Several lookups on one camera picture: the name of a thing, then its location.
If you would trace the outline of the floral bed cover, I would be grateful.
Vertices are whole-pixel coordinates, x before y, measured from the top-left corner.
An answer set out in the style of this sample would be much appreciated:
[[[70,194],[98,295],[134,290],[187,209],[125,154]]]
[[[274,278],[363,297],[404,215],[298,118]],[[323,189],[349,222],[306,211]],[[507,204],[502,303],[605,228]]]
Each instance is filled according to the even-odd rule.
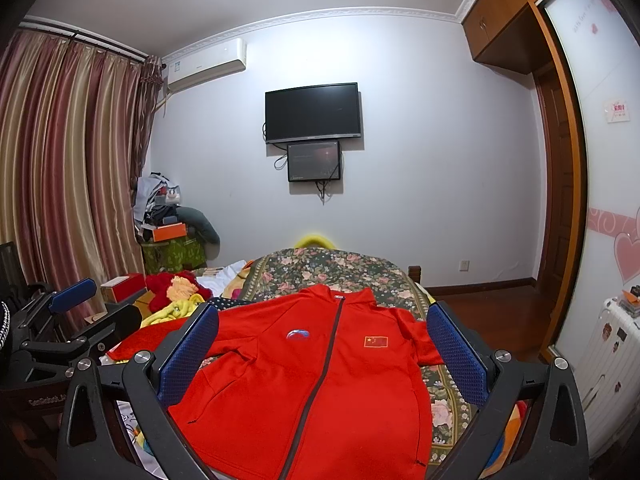
[[[257,302],[315,284],[326,284],[339,292],[371,289],[381,306],[405,309],[418,320],[426,317],[435,302],[407,272],[386,259],[324,248],[281,249],[247,263],[221,297]],[[434,472],[471,425],[476,407],[463,400],[446,366],[424,366],[421,373],[434,413],[428,462],[428,471]]]

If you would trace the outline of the red zip jacket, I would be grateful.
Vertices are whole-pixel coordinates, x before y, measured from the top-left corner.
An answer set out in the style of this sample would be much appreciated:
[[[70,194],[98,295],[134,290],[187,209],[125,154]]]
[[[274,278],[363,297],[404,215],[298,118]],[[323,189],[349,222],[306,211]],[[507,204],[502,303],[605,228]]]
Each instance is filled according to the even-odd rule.
[[[314,285],[221,311],[169,408],[198,457],[235,479],[421,479],[432,447],[424,322],[370,289]]]

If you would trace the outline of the yellow garment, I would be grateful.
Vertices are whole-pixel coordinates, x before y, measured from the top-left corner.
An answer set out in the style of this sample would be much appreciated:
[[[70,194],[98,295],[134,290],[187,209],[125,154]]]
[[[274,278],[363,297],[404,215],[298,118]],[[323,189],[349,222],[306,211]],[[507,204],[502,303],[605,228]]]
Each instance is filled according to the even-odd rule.
[[[200,294],[193,294],[188,299],[180,299],[171,302],[163,309],[152,313],[145,318],[140,327],[145,328],[151,325],[162,324],[179,318],[188,318],[196,310],[200,304],[204,304],[205,300]]]

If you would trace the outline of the small black wall monitor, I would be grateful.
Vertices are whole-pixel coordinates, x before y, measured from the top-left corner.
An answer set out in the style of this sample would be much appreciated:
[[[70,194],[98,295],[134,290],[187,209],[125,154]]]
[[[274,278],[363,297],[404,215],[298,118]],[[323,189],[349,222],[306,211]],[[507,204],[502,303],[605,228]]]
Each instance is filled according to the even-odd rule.
[[[288,180],[294,182],[338,181],[342,178],[342,151],[337,141],[288,144]]]

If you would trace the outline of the green patterned box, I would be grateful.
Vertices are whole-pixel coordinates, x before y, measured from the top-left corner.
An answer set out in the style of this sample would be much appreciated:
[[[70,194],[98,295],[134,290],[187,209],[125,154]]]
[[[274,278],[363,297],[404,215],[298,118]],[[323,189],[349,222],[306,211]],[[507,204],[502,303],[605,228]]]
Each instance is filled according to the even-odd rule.
[[[195,237],[143,243],[141,248],[147,274],[178,273],[206,265],[204,246]]]

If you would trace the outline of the white wardrobe sliding door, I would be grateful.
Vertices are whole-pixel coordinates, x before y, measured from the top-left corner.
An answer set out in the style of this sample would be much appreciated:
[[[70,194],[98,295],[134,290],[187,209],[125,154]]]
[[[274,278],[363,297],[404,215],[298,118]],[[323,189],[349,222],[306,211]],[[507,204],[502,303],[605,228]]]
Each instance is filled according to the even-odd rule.
[[[639,45],[611,0],[544,0],[576,89],[587,227],[556,348],[585,353],[603,301],[639,281]]]

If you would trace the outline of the wooden overhead cabinet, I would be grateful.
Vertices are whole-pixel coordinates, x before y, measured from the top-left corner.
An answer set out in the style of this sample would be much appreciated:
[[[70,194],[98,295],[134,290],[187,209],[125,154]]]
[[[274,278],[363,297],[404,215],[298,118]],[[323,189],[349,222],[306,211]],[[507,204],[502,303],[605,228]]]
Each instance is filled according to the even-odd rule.
[[[476,0],[462,22],[474,62],[527,75],[551,61],[536,0]]]

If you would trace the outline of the striped pink gold curtain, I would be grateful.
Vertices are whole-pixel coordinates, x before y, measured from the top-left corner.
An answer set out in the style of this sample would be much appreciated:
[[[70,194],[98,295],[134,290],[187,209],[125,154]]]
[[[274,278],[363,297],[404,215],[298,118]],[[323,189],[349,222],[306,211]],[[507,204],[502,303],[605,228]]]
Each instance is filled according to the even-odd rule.
[[[143,271],[134,198],[162,84],[156,56],[15,32],[1,53],[1,239],[27,281]]]

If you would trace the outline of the white air conditioner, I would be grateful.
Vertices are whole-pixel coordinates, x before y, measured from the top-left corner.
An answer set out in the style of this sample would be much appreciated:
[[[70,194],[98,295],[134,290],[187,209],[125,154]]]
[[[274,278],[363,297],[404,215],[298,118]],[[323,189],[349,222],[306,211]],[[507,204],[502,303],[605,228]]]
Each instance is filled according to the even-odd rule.
[[[167,90],[180,92],[246,70],[246,42],[241,38],[207,47],[168,65]]]

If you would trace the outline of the peach fluffy garment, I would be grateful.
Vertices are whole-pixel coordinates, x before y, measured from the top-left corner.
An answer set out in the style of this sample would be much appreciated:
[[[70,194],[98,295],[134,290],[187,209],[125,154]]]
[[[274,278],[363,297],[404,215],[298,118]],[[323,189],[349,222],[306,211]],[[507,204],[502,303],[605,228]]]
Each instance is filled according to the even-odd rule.
[[[198,286],[183,276],[175,275],[166,290],[166,297],[170,302],[189,300],[198,293]]]

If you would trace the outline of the wooden door frame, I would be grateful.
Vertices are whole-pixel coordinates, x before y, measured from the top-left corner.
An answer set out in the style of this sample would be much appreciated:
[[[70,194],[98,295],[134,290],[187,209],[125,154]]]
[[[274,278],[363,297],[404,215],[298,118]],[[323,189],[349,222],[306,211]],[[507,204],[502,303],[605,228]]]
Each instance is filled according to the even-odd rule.
[[[539,359],[551,362],[572,301],[586,228],[587,161],[584,128],[574,80],[550,18],[530,7],[551,61],[534,71],[544,125],[547,209],[538,289],[553,301]]]

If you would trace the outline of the yellow round object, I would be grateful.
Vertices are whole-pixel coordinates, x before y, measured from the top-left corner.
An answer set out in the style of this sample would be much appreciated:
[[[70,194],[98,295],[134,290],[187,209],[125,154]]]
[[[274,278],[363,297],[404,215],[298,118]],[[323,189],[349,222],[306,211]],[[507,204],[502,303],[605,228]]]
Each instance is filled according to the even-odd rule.
[[[324,249],[334,250],[335,244],[331,242],[327,237],[318,234],[311,233],[301,237],[294,245],[295,248],[309,248],[320,247]]]

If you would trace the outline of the wall mounted black television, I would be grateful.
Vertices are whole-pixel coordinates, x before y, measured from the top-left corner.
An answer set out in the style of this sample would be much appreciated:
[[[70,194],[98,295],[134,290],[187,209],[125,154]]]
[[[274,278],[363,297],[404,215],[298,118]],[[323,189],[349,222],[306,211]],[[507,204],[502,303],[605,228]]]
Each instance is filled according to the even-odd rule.
[[[264,138],[268,144],[362,135],[356,82],[273,90],[265,93]]]

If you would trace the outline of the navy patterned garment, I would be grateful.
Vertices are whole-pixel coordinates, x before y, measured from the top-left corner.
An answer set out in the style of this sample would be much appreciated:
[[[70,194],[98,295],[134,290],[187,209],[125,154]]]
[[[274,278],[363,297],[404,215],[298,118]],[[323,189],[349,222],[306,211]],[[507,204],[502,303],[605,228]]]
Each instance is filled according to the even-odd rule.
[[[207,301],[207,305],[217,311],[229,310],[236,307],[244,307],[248,306],[249,304],[252,304],[252,302],[224,297],[213,297]]]

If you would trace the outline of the dark green cushion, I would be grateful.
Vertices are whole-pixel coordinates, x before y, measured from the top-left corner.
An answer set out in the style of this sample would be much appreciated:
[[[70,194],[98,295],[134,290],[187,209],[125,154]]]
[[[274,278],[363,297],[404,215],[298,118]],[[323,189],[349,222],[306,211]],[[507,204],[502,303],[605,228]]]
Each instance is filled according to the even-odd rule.
[[[220,245],[220,237],[217,231],[201,211],[187,206],[179,206],[176,209],[176,216],[180,222],[192,226],[206,243]]]

